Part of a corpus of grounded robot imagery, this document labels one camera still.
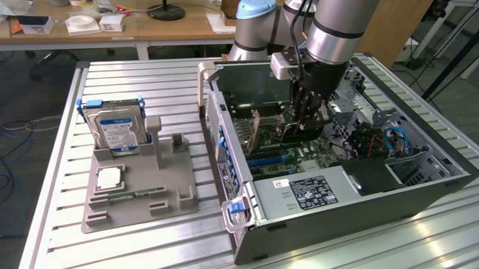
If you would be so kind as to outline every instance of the white box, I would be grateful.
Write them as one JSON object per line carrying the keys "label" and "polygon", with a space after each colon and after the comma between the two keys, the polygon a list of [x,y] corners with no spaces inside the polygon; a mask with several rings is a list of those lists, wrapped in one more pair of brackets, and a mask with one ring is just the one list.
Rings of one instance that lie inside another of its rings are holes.
{"label": "white box", "polygon": [[103,16],[100,20],[100,29],[103,32],[123,32],[126,28],[123,15]]}
{"label": "white box", "polygon": [[23,19],[19,18],[19,22],[20,22],[22,30],[26,34],[50,34],[52,32],[55,23],[51,17],[48,18],[34,17],[34,16],[19,16],[19,17],[23,17]]}
{"label": "white box", "polygon": [[76,25],[68,23],[68,20],[66,20],[66,24],[67,24],[70,36],[96,34],[96,33],[102,32],[100,27],[98,26],[98,23],[95,20],[91,24],[83,25],[83,26],[76,26]]}
{"label": "white box", "polygon": [[398,55],[397,62],[406,62],[411,57],[411,52],[417,49],[419,43],[417,40],[410,38],[406,42],[402,52]]}

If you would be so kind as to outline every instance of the hard drive label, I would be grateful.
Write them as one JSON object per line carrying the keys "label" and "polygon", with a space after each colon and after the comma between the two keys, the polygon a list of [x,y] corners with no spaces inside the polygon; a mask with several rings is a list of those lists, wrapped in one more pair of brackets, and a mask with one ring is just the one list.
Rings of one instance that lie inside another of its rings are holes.
{"label": "hard drive label", "polygon": [[338,203],[330,184],[322,175],[319,177],[290,182],[290,186],[299,207],[303,210]]}
{"label": "hard drive label", "polygon": [[100,121],[104,138],[108,147],[118,152],[138,148],[136,134],[130,130],[134,126],[132,119],[107,119]]}

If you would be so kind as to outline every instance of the paper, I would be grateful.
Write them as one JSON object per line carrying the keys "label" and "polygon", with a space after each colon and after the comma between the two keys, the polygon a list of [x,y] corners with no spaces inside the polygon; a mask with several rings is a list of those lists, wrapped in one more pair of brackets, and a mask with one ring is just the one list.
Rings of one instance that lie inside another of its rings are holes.
{"label": "paper", "polygon": [[0,0],[0,15],[28,16],[35,15],[32,1]]}
{"label": "paper", "polygon": [[213,31],[217,34],[234,34],[237,32],[237,26],[226,26],[222,15],[219,14],[207,14],[207,19]]}

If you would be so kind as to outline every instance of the white label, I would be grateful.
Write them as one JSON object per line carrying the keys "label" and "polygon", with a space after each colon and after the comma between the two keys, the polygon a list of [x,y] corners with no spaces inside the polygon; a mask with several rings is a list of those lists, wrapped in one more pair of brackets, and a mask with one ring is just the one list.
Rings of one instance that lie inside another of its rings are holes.
{"label": "white label", "polygon": [[290,180],[287,178],[274,180],[273,182],[275,188],[289,187],[290,186]]}
{"label": "white label", "polygon": [[135,39],[135,37],[132,36],[118,36],[112,38],[112,40],[132,40],[132,39]]}
{"label": "white label", "polygon": [[100,125],[108,147],[114,151],[124,152],[136,149],[136,135],[130,130],[134,126],[132,119],[106,119],[100,121]]}

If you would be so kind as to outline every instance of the wooden desk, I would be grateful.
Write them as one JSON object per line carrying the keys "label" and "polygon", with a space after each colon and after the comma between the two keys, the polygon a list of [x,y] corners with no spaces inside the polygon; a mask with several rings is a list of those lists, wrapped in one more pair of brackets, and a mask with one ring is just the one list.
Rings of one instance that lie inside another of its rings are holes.
{"label": "wooden desk", "polygon": [[[112,2],[140,10],[159,4],[159,0],[114,0]],[[207,0],[189,0],[189,3],[219,9]],[[126,17],[123,32],[102,32],[80,36],[68,35],[63,22],[70,17],[70,12],[80,10],[79,7],[54,7],[48,0],[35,0],[34,7],[39,15],[52,16],[60,23],[56,23],[50,35],[24,33],[11,35],[10,23],[15,22],[11,18],[8,22],[0,24],[0,51],[135,47],[139,59],[148,60],[148,46],[233,44],[235,38],[235,35],[218,35],[213,31],[206,14],[215,11],[190,4],[182,5],[187,16],[178,21],[159,21],[142,12]]]}

